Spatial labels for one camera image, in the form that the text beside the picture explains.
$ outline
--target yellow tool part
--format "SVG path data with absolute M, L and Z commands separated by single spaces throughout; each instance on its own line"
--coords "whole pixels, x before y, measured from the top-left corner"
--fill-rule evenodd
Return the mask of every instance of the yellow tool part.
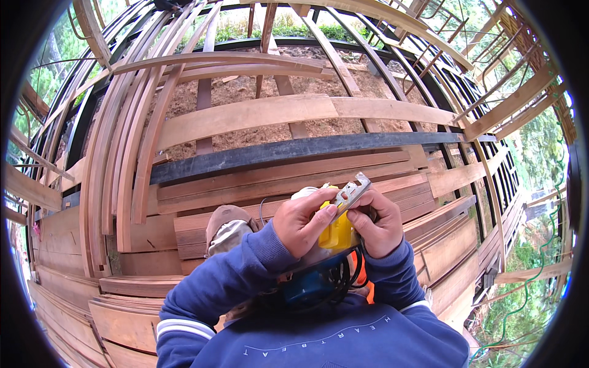
M 323 203 L 321 208 L 327 205 L 329 205 L 329 202 Z M 321 233 L 319 247 L 337 251 L 354 247 L 360 243 L 360 239 L 346 214 L 347 211 Z

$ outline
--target green wire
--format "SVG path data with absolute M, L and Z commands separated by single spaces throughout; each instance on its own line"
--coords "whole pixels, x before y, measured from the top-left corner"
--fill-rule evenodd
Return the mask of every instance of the green wire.
M 558 142 L 559 142 L 561 145 L 562 145 L 562 141 L 563 141 L 563 139 L 562 139 L 562 138 L 560 138 L 560 139 L 558 140 Z M 559 189 L 558 187 L 559 187 L 559 186 L 562 184 L 562 182 L 564 181 L 564 164 L 562 163 L 562 161 L 563 161 L 563 159 L 564 159 L 564 156 L 565 156 L 565 155 L 564 155 L 564 153 L 563 153 L 563 155 L 562 155 L 562 158 L 561 158 L 560 160 L 558 160 L 558 162 L 557 162 L 558 166 L 560 167 L 560 170 L 562 171 L 562 177 L 561 177 L 561 179 L 560 179 L 560 182 L 559 182 L 559 183 L 558 183 L 558 184 L 555 186 L 555 187 L 556 187 L 556 190 L 557 190 L 557 192 L 558 192 L 558 196 L 559 196 L 559 197 L 561 197 L 561 193 L 560 193 L 560 189 Z M 475 353 L 472 355 L 472 357 L 471 357 L 470 361 L 468 362 L 468 365 L 469 365 L 469 366 L 470 366 L 470 364 L 472 363 L 472 361 L 474 360 L 474 358 L 475 358 L 475 357 L 476 357 L 476 356 L 477 356 L 477 355 L 478 355 L 478 354 L 479 354 L 481 351 L 483 351 L 483 350 L 485 350 L 485 349 L 487 349 L 487 348 L 489 348 L 489 347 L 497 346 L 497 345 L 499 345 L 499 344 L 501 344 L 501 343 L 503 342 L 503 340 L 505 339 L 505 325 L 507 324 L 507 317 L 509 317 L 510 315 L 512 315 L 512 314 L 515 314 L 515 313 L 517 313 L 517 312 L 521 311 L 522 309 L 524 309 L 525 305 L 528 303 L 528 297 L 529 297 L 529 294 L 528 294 L 528 283 L 529 283 L 529 282 L 531 282 L 531 281 L 534 281 L 536 278 L 538 278 L 538 276 L 540 276 L 540 274 L 542 273 L 542 271 L 543 271 L 543 269 L 544 269 L 544 251 L 542 250 L 542 248 L 544 248 L 544 247 L 546 247 L 547 245 L 549 245 L 549 244 L 550 244 L 550 242 L 552 242 L 552 240 L 554 239 L 554 234 L 556 233 L 556 225 L 555 225 L 555 222 L 554 222 L 554 214 L 557 214 L 557 213 L 560 211 L 561 204 L 562 204 L 562 201 L 561 201 L 561 202 L 558 204 L 558 207 L 556 208 L 556 210 L 550 214 L 550 220 L 552 221 L 552 236 L 550 237 L 550 239 L 549 239 L 549 240 L 548 240 L 548 241 L 547 241 L 547 242 L 546 242 L 546 243 L 545 243 L 543 246 L 541 246 L 541 247 L 540 247 L 540 260 L 541 260 L 541 262 L 542 262 L 542 266 L 540 267 L 540 271 L 538 272 L 538 274 L 536 274 L 536 276 L 534 276 L 534 277 L 532 277 L 532 278 L 530 278 L 530 279 L 526 280 L 526 281 L 525 281 L 525 283 L 524 283 L 524 290 L 525 290 L 525 301 L 524 301 L 524 305 L 522 305 L 520 308 L 518 308 L 518 309 L 516 309 L 516 310 L 514 310 L 514 311 L 511 311 L 511 312 L 509 312 L 509 313 L 507 313 L 507 314 L 505 315 L 505 317 L 503 318 L 503 333 L 501 334 L 501 338 L 499 339 L 499 341 L 497 341 L 497 342 L 495 342 L 495 343 L 491 343 L 491 344 L 487 344 L 487 345 L 483 345 L 483 346 L 481 346 L 481 347 L 480 347 L 480 348 L 479 348 L 479 349 L 478 349 L 478 350 L 477 350 L 477 351 L 476 351 L 476 352 L 475 352 Z

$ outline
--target soil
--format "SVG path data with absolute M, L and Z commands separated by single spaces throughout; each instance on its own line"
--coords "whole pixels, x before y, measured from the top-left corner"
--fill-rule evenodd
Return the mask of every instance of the soil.
M 313 58 L 327 60 L 327 56 L 320 48 L 313 47 L 296 47 L 296 48 L 279 48 L 282 55 L 293 57 Z M 342 60 L 348 64 L 368 63 L 368 58 L 359 60 L 360 54 L 347 51 L 338 51 Z M 402 72 L 403 68 L 398 62 L 390 62 L 388 68 L 393 72 Z M 390 89 L 386 86 L 380 76 L 374 76 L 368 69 L 350 70 L 354 80 L 358 84 L 362 94 L 365 97 L 390 98 L 394 99 Z M 331 80 L 321 80 L 316 78 L 290 77 L 294 93 L 318 93 L 327 94 L 332 97 L 347 97 L 347 92 L 343 87 L 341 80 L 335 76 Z M 411 86 L 412 82 L 405 81 L 405 89 Z M 214 78 L 211 81 L 211 105 L 221 106 L 234 102 L 247 101 L 255 99 L 256 77 L 240 76 L 236 79 L 223 82 L 222 78 Z M 150 112 L 146 119 L 149 122 L 151 112 L 157 102 L 159 91 L 156 92 L 152 100 Z M 187 114 L 196 110 L 196 99 L 198 94 L 198 81 L 191 81 L 179 84 L 174 91 L 174 96 L 170 102 L 166 117 L 174 118 L 179 115 Z M 264 76 L 262 83 L 262 98 L 278 96 L 278 89 L 271 75 Z M 414 88 L 408 95 L 408 100 L 414 104 L 425 105 L 419 91 Z M 407 121 L 393 119 L 376 120 L 381 130 L 384 132 L 409 132 L 411 128 Z M 305 126 L 310 137 L 325 137 L 329 135 L 356 134 L 365 132 L 360 119 L 322 119 L 306 121 Z M 424 131 L 436 131 L 433 124 L 423 124 Z M 291 139 L 288 124 L 276 124 L 259 128 L 246 129 L 241 131 L 229 132 L 213 137 L 213 151 L 223 151 L 232 148 L 246 147 L 268 142 L 277 142 Z M 171 161 L 183 160 L 195 155 L 196 142 L 187 142 L 184 144 L 170 147 L 163 151 L 167 153 Z

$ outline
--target blue sweatshirt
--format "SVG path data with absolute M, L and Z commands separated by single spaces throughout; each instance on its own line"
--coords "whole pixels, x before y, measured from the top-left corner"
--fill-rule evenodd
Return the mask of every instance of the blue sweatshirt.
M 198 266 L 167 295 L 157 327 L 158 367 L 465 367 L 461 334 L 430 311 L 403 240 L 390 255 L 365 254 L 374 304 L 349 293 L 308 314 L 254 313 L 227 323 L 219 316 L 267 290 L 296 261 L 272 222 L 241 245 Z

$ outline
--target white stripe cuff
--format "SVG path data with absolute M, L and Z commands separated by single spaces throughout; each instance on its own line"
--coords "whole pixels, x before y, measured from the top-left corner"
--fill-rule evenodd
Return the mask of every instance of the white stripe cuff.
M 413 307 L 416 307 L 416 306 L 425 306 L 425 307 L 427 307 L 429 310 L 432 310 L 432 308 L 429 306 L 429 303 L 428 303 L 428 301 L 427 301 L 427 300 L 420 300 L 420 301 L 416 301 L 415 303 L 413 303 L 413 304 L 410 304 L 410 305 L 406 306 L 405 308 L 403 308 L 403 309 L 399 310 L 399 312 L 403 313 L 403 312 L 404 312 L 404 311 L 406 311 L 407 309 L 411 309 L 411 308 L 413 308 Z
M 204 337 L 207 340 L 210 340 L 213 336 L 215 336 L 215 331 L 213 331 L 204 323 L 182 319 L 168 319 L 160 321 L 157 324 L 157 339 L 159 340 L 164 333 L 170 331 L 184 331 L 194 333 Z

